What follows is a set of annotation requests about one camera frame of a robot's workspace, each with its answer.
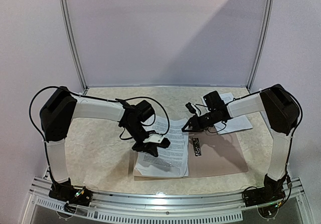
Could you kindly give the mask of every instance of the marble pattern surface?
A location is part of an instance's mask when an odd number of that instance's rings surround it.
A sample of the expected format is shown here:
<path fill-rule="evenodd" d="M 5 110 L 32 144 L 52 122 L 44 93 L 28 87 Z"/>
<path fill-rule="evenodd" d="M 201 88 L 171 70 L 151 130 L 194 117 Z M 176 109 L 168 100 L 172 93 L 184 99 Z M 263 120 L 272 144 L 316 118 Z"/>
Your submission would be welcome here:
<path fill-rule="evenodd" d="M 190 118 L 187 102 L 200 103 L 200 97 L 217 90 L 231 92 L 234 97 L 248 94 L 245 88 L 221 87 L 104 87 L 90 88 L 88 95 L 103 98 L 149 96 L 157 99 L 173 120 Z M 157 115 L 162 109 L 149 101 Z M 237 133 L 249 171 L 223 176 L 182 179 L 151 179 L 132 174 L 136 153 L 133 140 L 122 141 L 122 128 L 108 120 L 75 119 L 66 139 L 67 169 L 74 185 L 91 189 L 139 194 L 207 194 L 234 191 L 263 184 L 271 152 L 272 136 L 260 113 L 247 116 L 253 129 Z"/>

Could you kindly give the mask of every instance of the paper sheet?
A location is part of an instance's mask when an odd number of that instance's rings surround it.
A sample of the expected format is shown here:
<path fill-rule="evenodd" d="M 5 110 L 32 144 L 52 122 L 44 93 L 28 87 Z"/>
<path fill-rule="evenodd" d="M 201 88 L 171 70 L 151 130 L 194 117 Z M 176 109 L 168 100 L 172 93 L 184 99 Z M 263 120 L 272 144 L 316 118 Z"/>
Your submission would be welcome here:
<path fill-rule="evenodd" d="M 220 97 L 224 101 L 224 103 L 228 103 L 233 100 L 233 94 L 231 92 L 220 94 Z M 202 97 L 202 102 L 204 105 L 206 105 L 204 97 Z M 222 123 L 214 124 L 214 126 L 217 131 L 224 128 L 224 124 Z M 251 128 L 253 128 L 253 126 L 251 125 L 248 118 L 246 116 L 240 116 L 240 117 L 236 117 L 234 119 L 228 120 L 226 123 L 226 128 L 218 132 L 218 134 L 222 135 L 222 134 L 231 133 L 231 132 L 240 131 L 240 130 L 249 130 Z"/>
<path fill-rule="evenodd" d="M 151 124 L 152 118 L 145 124 Z M 178 121 L 170 120 L 170 131 L 165 135 L 171 142 L 166 149 L 157 147 L 158 157 L 148 153 L 139 152 L 135 169 L 142 176 L 150 177 L 183 177 L 188 176 L 188 134 L 182 133 L 181 128 L 187 119 Z M 145 127 L 147 131 L 156 130 L 164 133 L 167 130 L 167 119 L 156 117 L 151 127 Z"/>

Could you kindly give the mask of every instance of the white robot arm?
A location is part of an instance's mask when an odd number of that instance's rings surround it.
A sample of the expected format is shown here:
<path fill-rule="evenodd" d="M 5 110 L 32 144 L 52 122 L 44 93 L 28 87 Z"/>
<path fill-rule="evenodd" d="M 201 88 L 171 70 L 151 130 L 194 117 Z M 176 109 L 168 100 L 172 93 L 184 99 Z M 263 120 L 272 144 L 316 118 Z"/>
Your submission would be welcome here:
<path fill-rule="evenodd" d="M 264 178 L 264 187 L 244 192 L 247 206 L 258 205 L 278 200 L 285 196 L 282 185 L 286 180 L 291 186 L 287 173 L 287 163 L 293 133 L 302 117 L 302 109 L 294 98 L 281 85 L 277 84 L 260 92 L 249 94 L 225 104 L 217 91 L 204 96 L 209 113 L 198 116 L 191 103 L 186 104 L 189 111 L 195 114 L 185 124 L 183 132 L 201 132 L 218 122 L 232 118 L 265 111 L 272 129 L 273 150 L 270 166 Z"/>
<path fill-rule="evenodd" d="M 155 114 L 151 104 L 146 100 L 137 105 L 129 105 L 121 99 L 106 100 L 79 95 L 70 92 L 66 87 L 53 88 L 57 90 L 40 110 L 46 157 L 53 181 L 53 187 L 49 193 L 51 198 L 80 205 L 88 205 L 91 200 L 91 191 L 85 187 L 71 185 L 66 167 L 65 138 L 75 118 L 95 118 L 119 122 L 118 126 L 124 127 L 136 141 L 132 146 L 133 150 L 147 152 L 155 157 L 158 156 L 157 147 L 167 148 L 170 145 L 169 140 L 164 137 L 166 133 L 159 134 L 144 129 L 143 122 Z"/>

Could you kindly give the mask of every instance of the brown cardboard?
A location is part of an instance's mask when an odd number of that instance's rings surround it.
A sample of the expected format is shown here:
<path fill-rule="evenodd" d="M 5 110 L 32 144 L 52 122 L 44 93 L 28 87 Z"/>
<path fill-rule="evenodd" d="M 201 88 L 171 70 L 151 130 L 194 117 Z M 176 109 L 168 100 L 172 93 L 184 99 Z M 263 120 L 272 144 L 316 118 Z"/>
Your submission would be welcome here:
<path fill-rule="evenodd" d="M 192 138 L 199 138 L 201 156 L 195 156 Z M 208 131 L 192 133 L 189 136 L 188 148 L 189 176 L 185 178 L 228 175 L 248 171 L 246 161 L 235 133 L 224 135 L 219 135 L 217 133 L 211 134 Z M 135 180 L 155 180 L 155 178 L 157 178 L 143 177 L 136 169 L 133 170 L 133 175 L 135 176 Z"/>

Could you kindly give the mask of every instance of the white wall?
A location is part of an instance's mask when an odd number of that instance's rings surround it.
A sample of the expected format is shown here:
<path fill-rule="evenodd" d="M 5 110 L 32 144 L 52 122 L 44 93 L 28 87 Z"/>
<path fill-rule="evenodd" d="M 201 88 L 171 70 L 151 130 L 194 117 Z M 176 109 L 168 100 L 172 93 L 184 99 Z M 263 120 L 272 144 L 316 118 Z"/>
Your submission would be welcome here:
<path fill-rule="evenodd" d="M 266 0 L 68 0 L 89 86 L 245 86 Z"/>
<path fill-rule="evenodd" d="M 28 118 L 33 95 L 47 85 L 80 91 L 59 0 L 0 0 L 0 223 L 18 223 L 44 146 Z M 34 105 L 39 110 L 50 91 Z"/>
<path fill-rule="evenodd" d="M 274 0 L 252 90 L 282 84 L 304 111 L 290 158 L 316 223 L 321 223 L 321 0 Z"/>

